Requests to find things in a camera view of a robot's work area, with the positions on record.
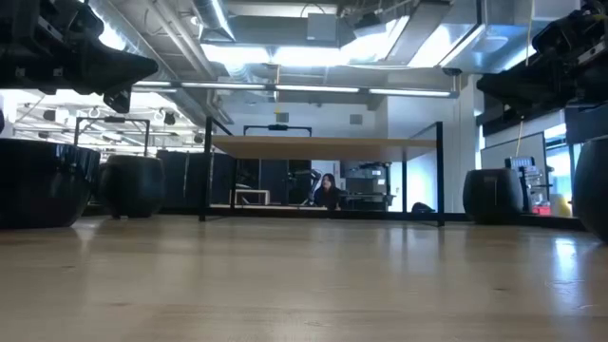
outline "cable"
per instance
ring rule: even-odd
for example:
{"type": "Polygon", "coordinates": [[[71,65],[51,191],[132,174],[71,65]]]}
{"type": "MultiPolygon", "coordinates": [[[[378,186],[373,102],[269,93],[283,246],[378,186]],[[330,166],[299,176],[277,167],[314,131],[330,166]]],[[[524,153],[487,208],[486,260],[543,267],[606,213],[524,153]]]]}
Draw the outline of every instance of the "cable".
{"type": "Polygon", "coordinates": [[[324,10],[324,9],[323,9],[321,6],[319,6],[319,4],[317,4],[317,3],[306,3],[306,5],[304,5],[304,7],[302,8],[302,11],[300,12],[300,18],[302,18],[302,17],[304,16],[304,10],[305,10],[305,9],[306,9],[308,6],[310,6],[310,5],[315,5],[315,6],[317,6],[317,7],[318,7],[318,8],[319,8],[319,9],[320,9],[322,12],[323,12],[323,14],[327,14],[327,13],[325,13],[325,10],[324,10]]]}
{"type": "Polygon", "coordinates": [[[517,138],[517,149],[515,150],[516,158],[520,155],[520,143],[522,142],[522,131],[523,131],[523,117],[522,117],[522,122],[520,123],[520,134],[517,138]]]}
{"type": "Polygon", "coordinates": [[[530,2],[530,20],[528,21],[528,39],[525,44],[525,66],[527,67],[530,62],[530,43],[532,40],[532,19],[534,19],[534,1],[530,2]]]}

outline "ceiling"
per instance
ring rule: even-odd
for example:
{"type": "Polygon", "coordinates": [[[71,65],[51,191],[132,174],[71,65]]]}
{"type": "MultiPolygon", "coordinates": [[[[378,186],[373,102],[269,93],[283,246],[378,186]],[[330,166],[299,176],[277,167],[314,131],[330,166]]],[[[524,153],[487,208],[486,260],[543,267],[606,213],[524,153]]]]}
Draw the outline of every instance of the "ceiling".
{"type": "MultiPolygon", "coordinates": [[[[205,41],[208,36],[201,34],[202,17],[194,4],[200,5],[204,0],[89,0],[89,4],[105,21],[106,32],[102,38],[106,44],[127,48],[159,62],[161,72],[150,80],[414,88],[458,93],[455,85],[465,86],[466,77],[456,82],[443,67],[459,68],[464,76],[510,68],[525,58],[530,20],[530,33],[534,35],[578,3],[578,0],[320,0],[315,4],[301,0],[214,1],[225,7],[226,23],[232,26],[236,37],[233,43],[214,45],[205,41]],[[530,15],[531,6],[535,6],[533,15],[530,15]],[[384,28],[385,32],[368,35],[368,39],[354,39],[353,28],[364,13],[373,11],[382,23],[372,28],[384,28]],[[331,14],[325,19],[331,17],[337,23],[335,47],[309,49],[277,66],[277,55],[285,45],[274,44],[274,40],[285,42],[289,34],[297,36],[298,29],[307,28],[309,14],[322,12],[331,14]],[[265,26],[265,29],[253,24],[243,26],[243,23],[265,26]],[[210,45],[246,49],[228,50],[228,54],[218,57],[211,55],[210,45]],[[254,49],[247,48],[261,49],[270,64],[249,62],[255,56],[251,54],[254,49]],[[340,58],[348,55],[347,63],[330,63],[334,53],[339,53],[340,58]]],[[[306,41],[304,33],[295,37],[292,45],[302,48],[301,42],[306,41]]],[[[318,41],[305,42],[304,48],[319,44],[318,41]]],[[[358,93],[206,89],[178,89],[177,92],[134,93],[133,110],[127,117],[150,120],[155,134],[173,133],[154,136],[152,144],[196,149],[199,146],[193,139],[207,115],[218,118],[239,134],[246,124],[273,124],[277,111],[290,113],[289,124],[314,127],[315,135],[374,136],[379,106],[387,102],[386,96],[358,93]],[[160,113],[167,110],[177,113],[173,126],[162,123],[160,113]],[[352,114],[362,115],[363,123],[349,124],[352,114]]],[[[23,99],[19,100],[18,115],[25,116],[17,127],[23,128],[18,134],[24,138],[39,139],[35,129],[27,128],[44,128],[52,131],[47,139],[71,142],[72,132],[58,130],[73,129],[76,116],[90,116],[95,106],[102,115],[110,115],[105,113],[103,102],[96,96],[72,93],[42,98],[29,92],[19,96],[23,99]],[[31,105],[25,107],[38,101],[38,107],[32,110],[31,105]],[[45,120],[43,114],[50,109],[61,113],[58,116],[63,119],[53,123],[45,120]]],[[[447,116],[453,107],[451,100],[434,98],[398,98],[392,104],[396,109],[389,115],[389,131],[399,132],[404,126],[418,127],[432,118],[447,116]]],[[[143,135],[108,142],[100,139],[98,132],[123,129],[123,125],[99,123],[88,128],[81,143],[128,145],[129,151],[140,153],[136,150],[141,148],[143,135]]],[[[138,128],[130,125],[128,129],[138,128]]]]}

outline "black metal frame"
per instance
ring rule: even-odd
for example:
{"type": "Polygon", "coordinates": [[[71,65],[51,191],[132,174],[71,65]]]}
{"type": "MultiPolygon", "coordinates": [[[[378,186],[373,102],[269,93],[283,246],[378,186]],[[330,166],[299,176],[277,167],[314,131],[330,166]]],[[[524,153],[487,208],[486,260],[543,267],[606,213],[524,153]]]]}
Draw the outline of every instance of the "black metal frame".
{"type": "MultiPolygon", "coordinates": [[[[432,125],[422,129],[420,132],[409,137],[410,139],[416,139],[423,134],[432,131],[435,129],[435,140],[437,142],[437,213],[436,220],[437,226],[443,227],[446,225],[446,189],[444,183],[444,123],[436,122],[432,125]]],[[[402,164],[402,183],[403,183],[403,193],[402,201],[404,213],[407,212],[408,205],[408,158],[404,154],[403,164],[402,164]]]]}
{"type": "Polygon", "coordinates": [[[78,138],[81,134],[86,132],[88,126],[86,126],[83,131],[80,130],[80,123],[83,121],[89,121],[91,123],[103,121],[109,124],[124,124],[126,122],[130,123],[144,123],[145,124],[145,141],[143,142],[143,155],[147,157],[148,155],[148,141],[150,139],[150,121],[147,119],[126,119],[120,117],[105,117],[105,118],[76,118],[76,128],[74,130],[74,146],[78,146],[78,138]]]}
{"type": "MultiPolygon", "coordinates": [[[[218,126],[227,135],[232,136],[233,134],[217,120],[208,117],[205,122],[205,169],[203,170],[202,176],[206,179],[203,182],[203,188],[201,189],[201,202],[199,205],[199,221],[206,221],[207,216],[239,216],[239,217],[272,217],[272,218],[326,218],[326,219],[391,219],[391,220],[412,220],[412,221],[436,221],[438,227],[443,227],[446,224],[446,213],[445,213],[445,189],[444,189],[444,125],[441,122],[436,122],[429,127],[423,129],[419,133],[412,136],[410,139],[415,139],[420,135],[435,130],[435,137],[437,139],[437,212],[428,214],[409,213],[407,208],[407,174],[408,174],[408,163],[407,154],[404,152],[404,158],[402,162],[403,167],[403,184],[402,184],[402,199],[403,199],[403,210],[401,213],[394,212],[373,212],[373,211],[312,211],[312,210],[281,210],[281,209],[246,209],[236,207],[236,194],[237,194],[237,168],[238,159],[235,159],[232,170],[232,191],[230,196],[230,208],[211,208],[209,205],[209,194],[210,194],[210,174],[211,174],[211,145],[213,124],[218,126]]],[[[245,126],[245,127],[256,127],[256,128],[268,128],[268,126],[245,126]]],[[[310,127],[294,127],[294,129],[306,129],[310,127]]],[[[178,210],[171,211],[172,214],[193,214],[189,210],[178,210]]],[[[462,214],[453,215],[450,217],[452,220],[465,220],[465,216],[462,214]]]]}

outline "white wall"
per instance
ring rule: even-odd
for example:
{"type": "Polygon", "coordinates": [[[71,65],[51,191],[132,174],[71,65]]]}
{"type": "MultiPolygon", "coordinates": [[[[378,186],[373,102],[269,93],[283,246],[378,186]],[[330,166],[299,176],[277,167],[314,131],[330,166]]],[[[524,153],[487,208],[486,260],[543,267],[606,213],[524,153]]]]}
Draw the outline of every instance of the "white wall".
{"type": "MultiPolygon", "coordinates": [[[[227,103],[223,108],[235,124],[226,127],[235,135],[241,135],[246,124],[276,124],[275,111],[289,113],[287,125],[310,126],[315,137],[372,138],[375,135],[375,112],[364,104],[255,104],[227,103]],[[363,124],[350,124],[351,114],[362,114],[363,124]]],[[[250,129],[247,135],[258,136],[308,136],[306,131],[269,132],[250,129]]]]}
{"type": "MultiPolygon", "coordinates": [[[[466,173],[475,169],[477,127],[475,108],[483,94],[478,76],[470,76],[458,99],[389,98],[389,138],[408,138],[435,122],[444,125],[444,193],[447,213],[464,212],[466,173]]],[[[434,139],[434,131],[426,139],[434,139]]],[[[437,209],[436,155],[429,153],[408,162],[408,209],[416,201],[437,209]]]]}
{"type": "Polygon", "coordinates": [[[10,138],[13,136],[12,123],[16,120],[17,103],[6,90],[0,91],[0,109],[4,113],[4,130],[0,132],[0,138],[10,138]]]}
{"type": "MultiPolygon", "coordinates": [[[[522,137],[531,134],[543,132],[546,129],[565,123],[563,110],[558,110],[555,113],[544,115],[538,119],[530,120],[523,123],[522,137]]],[[[490,147],[495,144],[505,143],[518,139],[520,135],[520,126],[512,126],[496,134],[485,137],[485,147],[490,147]]]]}

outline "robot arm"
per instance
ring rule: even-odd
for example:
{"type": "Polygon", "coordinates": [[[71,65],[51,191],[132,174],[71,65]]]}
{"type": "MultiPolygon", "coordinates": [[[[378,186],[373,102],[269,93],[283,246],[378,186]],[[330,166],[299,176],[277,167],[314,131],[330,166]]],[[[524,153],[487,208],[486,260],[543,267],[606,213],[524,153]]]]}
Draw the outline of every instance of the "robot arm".
{"type": "Polygon", "coordinates": [[[106,47],[104,23],[78,0],[0,2],[0,88],[104,95],[119,113],[131,86],[158,71],[151,59],[106,47]]]}

